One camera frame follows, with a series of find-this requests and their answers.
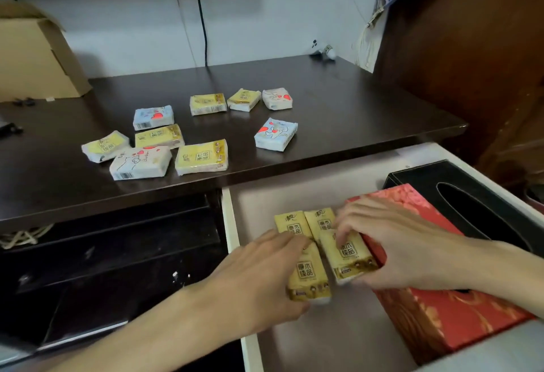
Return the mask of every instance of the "red box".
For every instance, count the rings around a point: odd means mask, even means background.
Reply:
[[[380,190],[367,196],[383,197],[455,234],[463,234],[410,184]],[[346,202],[359,199],[352,197]],[[387,259],[384,249],[363,234],[378,264]],[[525,310],[475,290],[375,290],[387,315],[408,346],[414,360],[425,364],[472,345],[534,316]]]

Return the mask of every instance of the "open drawer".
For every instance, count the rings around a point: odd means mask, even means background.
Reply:
[[[276,214],[335,208],[349,197],[381,189],[390,172],[444,159],[544,226],[544,219],[537,211],[438,144],[425,143],[223,189],[222,210],[229,252],[274,228]],[[364,368],[398,372],[417,368],[370,289],[335,284],[331,287],[333,297],[329,305],[313,307],[296,322],[242,339],[246,371]]]

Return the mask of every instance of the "wooden cabinet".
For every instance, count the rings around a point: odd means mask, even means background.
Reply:
[[[399,0],[375,73],[469,122],[445,146],[498,183],[544,174],[544,0]]]

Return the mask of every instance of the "black tissue box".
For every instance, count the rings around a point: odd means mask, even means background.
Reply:
[[[405,183],[466,236],[505,241],[544,257],[544,229],[449,161],[390,173],[384,189]]]

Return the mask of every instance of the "tabletop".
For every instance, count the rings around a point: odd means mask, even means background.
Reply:
[[[82,98],[0,104],[24,133],[0,139],[0,231],[26,229],[211,190],[326,163],[459,135],[466,123],[343,59],[266,59],[91,80]],[[284,87],[293,108],[191,116],[189,98],[240,88]],[[134,110],[170,104],[186,144],[226,139],[225,172],[114,182],[109,163],[90,162],[81,145],[113,130],[131,138]],[[297,122],[285,151],[255,148],[269,118]]]

